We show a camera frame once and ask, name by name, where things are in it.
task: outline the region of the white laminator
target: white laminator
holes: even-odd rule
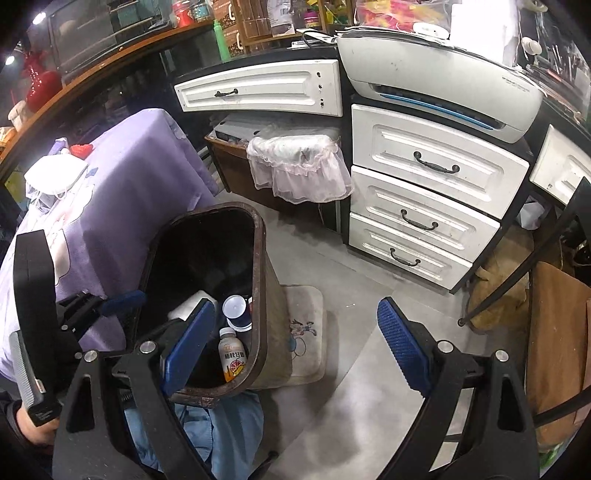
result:
[[[531,126],[543,94],[528,79],[465,51],[383,31],[337,38],[358,94],[434,113],[508,143]]]

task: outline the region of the metal bolt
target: metal bolt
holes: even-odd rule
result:
[[[453,345],[447,340],[442,340],[437,344],[437,348],[443,353],[449,353],[453,350]]]
[[[495,357],[499,362],[506,362],[509,360],[509,354],[504,350],[497,350],[495,352]]]
[[[96,357],[98,357],[99,354],[96,353],[96,350],[88,350],[85,354],[84,354],[84,360],[85,362],[94,362],[96,360]]]
[[[156,344],[152,340],[148,340],[139,346],[139,351],[142,353],[152,353],[154,350],[156,350]]]

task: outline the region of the person's hand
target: person's hand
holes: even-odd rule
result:
[[[33,445],[45,447],[53,445],[56,439],[56,430],[60,425],[60,419],[35,427],[27,411],[21,407],[17,411],[17,424],[21,429],[22,435]]]

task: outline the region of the trash can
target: trash can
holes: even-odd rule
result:
[[[216,332],[173,402],[213,407],[224,395],[275,388],[289,380],[287,302],[267,256],[265,224],[250,205],[222,203],[166,225],[150,245],[140,289],[147,302],[135,315],[132,344],[199,290],[215,298],[220,309],[230,295],[252,296],[252,329],[237,333],[247,353],[245,369],[226,383]],[[223,315],[218,318],[218,326],[225,326]]]

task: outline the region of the ceiling light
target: ceiling light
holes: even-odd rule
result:
[[[33,18],[33,25],[38,25],[45,20],[45,12],[41,12],[35,18]]]

